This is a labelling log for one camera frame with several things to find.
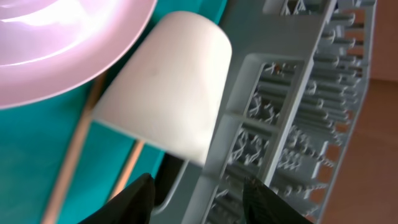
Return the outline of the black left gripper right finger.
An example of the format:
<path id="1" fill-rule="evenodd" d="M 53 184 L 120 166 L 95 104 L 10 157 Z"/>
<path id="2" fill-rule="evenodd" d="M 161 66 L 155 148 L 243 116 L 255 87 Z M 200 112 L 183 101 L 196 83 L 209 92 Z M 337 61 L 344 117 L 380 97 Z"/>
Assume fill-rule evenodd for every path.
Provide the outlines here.
<path id="1" fill-rule="evenodd" d="M 255 176 L 245 177 L 242 202 L 247 224 L 312 224 Z"/>

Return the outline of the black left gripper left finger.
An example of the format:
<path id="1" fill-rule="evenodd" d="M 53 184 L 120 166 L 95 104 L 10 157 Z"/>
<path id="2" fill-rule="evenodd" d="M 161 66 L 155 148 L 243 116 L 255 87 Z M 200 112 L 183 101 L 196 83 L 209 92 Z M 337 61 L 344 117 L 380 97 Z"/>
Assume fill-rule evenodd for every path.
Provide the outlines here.
<path id="1" fill-rule="evenodd" d="M 144 173 L 79 224 L 149 224 L 154 202 L 154 179 Z"/>

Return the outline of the white paper cup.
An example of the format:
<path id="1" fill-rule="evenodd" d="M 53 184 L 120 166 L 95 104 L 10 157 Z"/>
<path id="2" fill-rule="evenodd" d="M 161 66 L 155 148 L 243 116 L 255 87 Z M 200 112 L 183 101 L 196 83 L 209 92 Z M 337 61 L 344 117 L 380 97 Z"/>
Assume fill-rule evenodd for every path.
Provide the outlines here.
<path id="1" fill-rule="evenodd" d="M 107 87 L 93 117 L 203 166 L 231 56 L 228 36 L 213 21 L 193 12 L 171 12 Z"/>

